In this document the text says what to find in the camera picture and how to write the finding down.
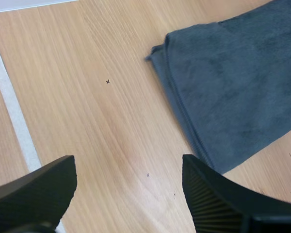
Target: ribbed black surface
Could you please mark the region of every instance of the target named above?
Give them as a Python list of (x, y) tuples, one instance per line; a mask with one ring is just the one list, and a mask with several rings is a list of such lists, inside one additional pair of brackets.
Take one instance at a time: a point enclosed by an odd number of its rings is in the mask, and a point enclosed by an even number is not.
[(65, 156), (0, 187), (0, 233), (30, 223), (54, 228), (77, 186), (73, 156)]
[(238, 233), (242, 215), (221, 200), (183, 161), (183, 190), (198, 233)]

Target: wooden desk surface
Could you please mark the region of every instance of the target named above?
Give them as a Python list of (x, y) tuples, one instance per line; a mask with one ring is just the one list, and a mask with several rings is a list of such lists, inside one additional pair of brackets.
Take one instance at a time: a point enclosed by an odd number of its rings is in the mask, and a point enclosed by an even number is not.
[[(42, 164), (76, 157), (67, 233), (194, 232), (181, 187), (191, 150), (144, 58), (170, 31), (266, 2), (80, 0), (0, 13), (0, 52)], [(28, 172), (2, 103), (0, 184)], [(291, 132), (226, 176), (291, 201)]]

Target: light wood panel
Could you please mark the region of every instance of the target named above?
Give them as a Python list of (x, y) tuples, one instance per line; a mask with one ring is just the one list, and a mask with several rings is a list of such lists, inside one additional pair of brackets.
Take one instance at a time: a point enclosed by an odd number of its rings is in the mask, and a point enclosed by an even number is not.
[[(144, 58), (170, 31), (266, 2), (80, 0), (0, 13), (0, 52), (40, 160), (76, 156), (68, 233), (194, 232), (181, 187), (191, 151)], [(291, 201), (289, 135), (227, 176)]]
[(0, 92), (0, 186), (28, 173)]

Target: white strip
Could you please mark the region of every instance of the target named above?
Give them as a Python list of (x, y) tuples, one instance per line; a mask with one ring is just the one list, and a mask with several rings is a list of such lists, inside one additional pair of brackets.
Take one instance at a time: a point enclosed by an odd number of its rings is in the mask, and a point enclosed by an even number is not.
[(47, 6), (77, 0), (0, 0), (0, 12), (13, 11), (37, 6)]
[[(28, 170), (35, 171), (41, 167), (37, 151), (33, 145), (24, 115), (19, 106), (11, 80), (6, 72), (2, 58), (0, 56), (0, 91), (10, 115), (10, 119), (16, 133), (20, 148), (23, 152)], [(63, 224), (60, 222), (56, 228), (58, 233), (65, 233)]]

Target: folded towel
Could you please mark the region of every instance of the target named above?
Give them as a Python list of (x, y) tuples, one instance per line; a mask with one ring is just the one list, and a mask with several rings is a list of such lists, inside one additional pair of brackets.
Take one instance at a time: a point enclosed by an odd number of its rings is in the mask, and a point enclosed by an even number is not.
[(220, 173), (291, 130), (291, 0), (169, 33), (149, 60), (195, 155)]

